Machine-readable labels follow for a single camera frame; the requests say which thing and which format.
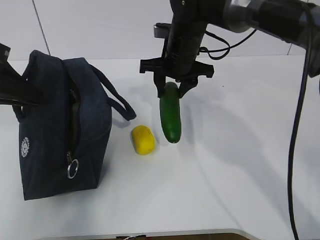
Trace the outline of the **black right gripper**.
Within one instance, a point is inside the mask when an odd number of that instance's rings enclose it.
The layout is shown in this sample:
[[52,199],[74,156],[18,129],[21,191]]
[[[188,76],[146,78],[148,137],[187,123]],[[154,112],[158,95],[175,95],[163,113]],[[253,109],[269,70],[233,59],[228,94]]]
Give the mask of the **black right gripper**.
[[172,21],[165,38],[164,54],[142,59],[139,72],[153,72],[157,97],[165,92],[166,77],[181,82],[179,98],[198,85],[198,76],[212,78],[214,67],[196,61],[208,22],[202,16],[204,0],[171,0]]

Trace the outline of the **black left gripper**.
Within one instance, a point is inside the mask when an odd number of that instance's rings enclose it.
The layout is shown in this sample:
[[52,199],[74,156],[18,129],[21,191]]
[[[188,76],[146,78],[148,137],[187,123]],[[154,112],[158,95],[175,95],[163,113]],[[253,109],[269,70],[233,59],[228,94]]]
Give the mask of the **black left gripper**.
[[42,92],[4,61],[8,59],[10,51],[10,47],[0,43],[0,104],[39,106],[42,103]]

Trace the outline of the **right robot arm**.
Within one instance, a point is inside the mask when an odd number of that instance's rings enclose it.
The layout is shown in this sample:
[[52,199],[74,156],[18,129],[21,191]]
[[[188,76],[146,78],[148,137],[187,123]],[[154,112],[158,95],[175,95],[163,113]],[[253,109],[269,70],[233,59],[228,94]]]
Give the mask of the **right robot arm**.
[[183,96],[211,78],[214,67],[196,60],[207,26],[242,33],[255,29],[309,53],[307,75],[320,74],[320,7],[301,0],[172,0],[171,23],[157,23],[154,35],[164,39],[158,58],[140,61],[140,73],[152,72],[157,95],[164,94],[166,78],[180,83]]

